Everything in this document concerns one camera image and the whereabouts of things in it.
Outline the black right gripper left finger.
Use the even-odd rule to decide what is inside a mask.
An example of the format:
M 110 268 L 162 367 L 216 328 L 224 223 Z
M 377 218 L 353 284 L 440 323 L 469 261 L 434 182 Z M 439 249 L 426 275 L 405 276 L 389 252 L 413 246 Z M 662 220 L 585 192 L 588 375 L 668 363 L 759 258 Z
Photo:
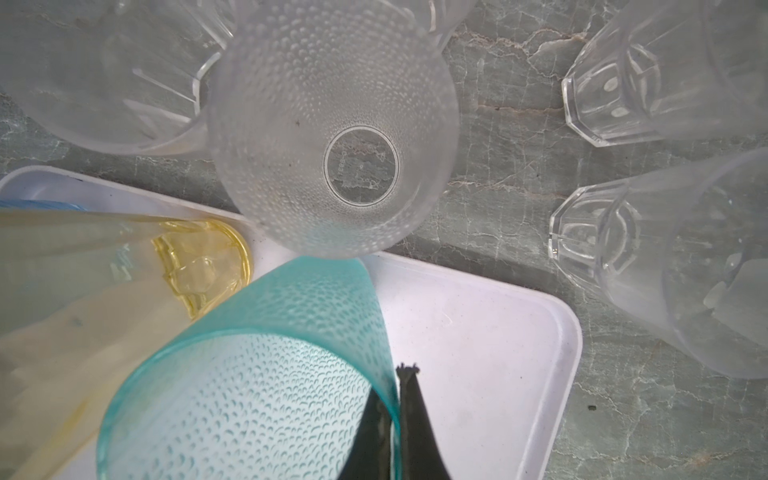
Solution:
M 391 479 L 392 419 L 371 388 L 349 456 L 338 480 Z

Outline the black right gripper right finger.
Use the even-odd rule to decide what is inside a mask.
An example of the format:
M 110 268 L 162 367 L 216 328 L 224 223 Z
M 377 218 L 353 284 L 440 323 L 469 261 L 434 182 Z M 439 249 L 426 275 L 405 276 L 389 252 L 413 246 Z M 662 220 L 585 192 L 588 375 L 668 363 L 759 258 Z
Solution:
M 400 385 L 402 478 L 450 480 L 418 382 L 419 373 L 416 365 L 401 364 L 396 367 Z

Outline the teal dimpled plastic cup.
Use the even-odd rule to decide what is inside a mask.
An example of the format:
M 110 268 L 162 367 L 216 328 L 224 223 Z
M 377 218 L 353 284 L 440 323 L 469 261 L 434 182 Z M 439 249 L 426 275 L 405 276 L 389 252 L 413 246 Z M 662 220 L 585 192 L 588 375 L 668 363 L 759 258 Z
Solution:
M 246 286 L 141 363 L 96 447 L 101 479 L 337 479 L 373 388 L 397 380 L 362 261 L 299 257 Z

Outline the yellow plastic cup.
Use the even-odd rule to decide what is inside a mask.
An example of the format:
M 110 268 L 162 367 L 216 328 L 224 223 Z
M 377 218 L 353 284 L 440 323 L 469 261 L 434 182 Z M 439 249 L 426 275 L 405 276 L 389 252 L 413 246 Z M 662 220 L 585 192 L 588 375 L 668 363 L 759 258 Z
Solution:
M 2 477 L 52 477 L 133 370 L 252 266 L 244 237 L 213 218 L 3 209 Z

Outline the blue plastic cup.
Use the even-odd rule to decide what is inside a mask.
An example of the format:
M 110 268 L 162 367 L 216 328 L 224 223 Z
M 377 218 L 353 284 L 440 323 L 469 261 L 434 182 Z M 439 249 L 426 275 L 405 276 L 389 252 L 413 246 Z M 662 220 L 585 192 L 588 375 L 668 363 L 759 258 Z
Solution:
M 84 208 L 66 202 L 48 200 L 1 199 L 1 209 L 84 211 Z

